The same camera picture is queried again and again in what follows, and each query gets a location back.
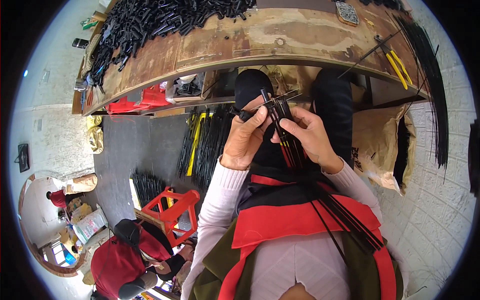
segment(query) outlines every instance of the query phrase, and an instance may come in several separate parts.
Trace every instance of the wooden workbench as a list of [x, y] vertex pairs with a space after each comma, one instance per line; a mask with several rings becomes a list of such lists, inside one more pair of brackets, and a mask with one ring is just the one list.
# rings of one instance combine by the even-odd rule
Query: wooden workbench
[[[85, 104], [82, 114], [88, 116], [133, 91], [191, 73], [263, 64], [335, 65], [346, 69], [377, 44], [375, 35], [386, 37], [397, 31], [387, 12], [398, 14], [384, 6], [346, 2], [357, 11], [357, 27], [341, 23], [334, 13], [269, 8], [247, 12], [246, 21], [238, 18], [234, 23], [229, 18], [211, 17], [204, 28], [195, 28], [187, 36], [173, 34], [149, 40], [122, 72], [110, 65], [104, 77], [105, 94], [98, 87], [91, 91], [92, 100]], [[403, 36], [397, 34], [387, 44], [410, 74], [413, 85], [409, 89], [416, 89], [416, 63]], [[380, 52], [369, 55], [355, 71], [400, 84]]]

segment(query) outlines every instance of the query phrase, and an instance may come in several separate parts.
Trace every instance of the yellow pliers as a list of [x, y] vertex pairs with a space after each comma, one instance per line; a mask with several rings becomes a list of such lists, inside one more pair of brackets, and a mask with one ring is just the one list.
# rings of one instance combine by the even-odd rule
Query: yellow pliers
[[[403, 78], [402, 73], [406, 76], [406, 78], [407, 78], [407, 80], [410, 84], [413, 84], [413, 83], [412, 83], [412, 80], [410, 79], [410, 76], [408, 75], [407, 70], [405, 69], [405, 66], [403, 65], [402, 61], [400, 60], [400, 58], [398, 58], [395, 51], [391, 50], [387, 45], [385, 45], [384, 41], [382, 40], [382, 38], [379, 35], [375, 36], [375, 40], [377, 41], [377, 43], [381, 44], [380, 48], [382, 48], [383, 52], [385, 53], [385, 56], [387, 56], [388, 61], [392, 65], [393, 69], [395, 70], [395, 73], [400, 78], [400, 81], [402, 82], [403, 87], [406, 90], [408, 90], [407, 82], [405, 82], [405, 79]], [[396, 63], [393, 59], [395, 59], [398, 62], [398, 64], [402, 68], [402, 72], [400, 72], [400, 69], [398, 68], [398, 66], [396, 65]]]

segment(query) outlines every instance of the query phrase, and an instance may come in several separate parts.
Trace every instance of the person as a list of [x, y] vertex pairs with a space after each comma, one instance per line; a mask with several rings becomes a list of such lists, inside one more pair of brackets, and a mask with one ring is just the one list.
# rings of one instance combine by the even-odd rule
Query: person
[[63, 193], [63, 190], [59, 190], [59, 191], [56, 191], [56, 192], [47, 192], [47, 199], [52, 201], [53, 205], [55, 205], [56, 207], [60, 207], [60, 208], [67, 207], [68, 203], [70, 203], [70, 201], [72, 201], [75, 198], [82, 197], [82, 196], [85, 196], [85, 194], [82, 193], [82, 192], [75, 193], [75, 194], [68, 194], [68, 195], [65, 195]]
[[[136, 234], [138, 251], [124, 239]], [[194, 243], [187, 243], [173, 255], [167, 237], [157, 226], [139, 219], [121, 220], [114, 227], [114, 236], [93, 254], [90, 270], [96, 291], [91, 299], [132, 299], [155, 287], [158, 278], [172, 280], [186, 261], [192, 261]]]
[[[280, 120], [308, 156], [301, 176], [289, 172], [265, 106], [245, 123], [233, 118], [199, 214], [182, 300], [401, 299], [408, 268], [388, 243], [378, 200], [352, 169], [350, 78], [340, 74], [322, 69], [311, 86], [313, 112], [293, 107], [295, 121]], [[241, 72], [235, 106], [254, 112], [263, 87], [273, 95], [265, 74]], [[322, 207], [328, 201], [316, 198], [317, 186], [383, 245], [362, 251]]]

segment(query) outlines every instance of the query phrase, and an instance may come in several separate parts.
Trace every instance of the red shirt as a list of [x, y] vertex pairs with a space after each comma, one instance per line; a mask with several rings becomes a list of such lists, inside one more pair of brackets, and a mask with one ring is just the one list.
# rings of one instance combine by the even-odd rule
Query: red shirt
[[50, 200], [52, 201], [53, 205], [56, 207], [67, 207], [65, 203], [65, 194], [63, 190], [53, 192], [50, 194]]
[[[140, 234], [139, 248], [159, 262], [170, 257], [165, 247], [146, 230], [142, 230]], [[146, 269], [138, 253], [113, 236], [95, 250], [90, 271], [100, 294], [109, 299], [116, 299], [120, 287], [140, 277]]]

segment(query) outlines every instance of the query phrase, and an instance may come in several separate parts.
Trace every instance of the red plastic stool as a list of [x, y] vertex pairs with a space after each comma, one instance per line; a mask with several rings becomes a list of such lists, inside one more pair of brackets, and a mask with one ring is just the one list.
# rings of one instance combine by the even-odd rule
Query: red plastic stool
[[[170, 245], [176, 247], [184, 242], [189, 236], [191, 236], [194, 232], [197, 231], [197, 217], [195, 215], [195, 204], [200, 200], [200, 194], [195, 190], [189, 190], [185, 194], [178, 194], [174, 192], [168, 192], [170, 189], [169, 186], [165, 188], [160, 195], [155, 197], [152, 201], [150, 201], [144, 208], [142, 208], [142, 212], [162, 221], [165, 224], [165, 233], [167, 235], [167, 239], [170, 242]], [[169, 197], [173, 199], [177, 199], [178, 201], [173, 204], [171, 207], [166, 209], [165, 211], [162, 208], [162, 204], [160, 203], [160, 199], [162, 197]], [[157, 206], [160, 212], [154, 212], [151, 210], [153, 207]], [[175, 228], [175, 225], [178, 224], [178, 218], [188, 210], [188, 214], [190, 217], [190, 224], [192, 228], [188, 231]], [[175, 238], [173, 232], [181, 232], [183, 235], [178, 239]]]

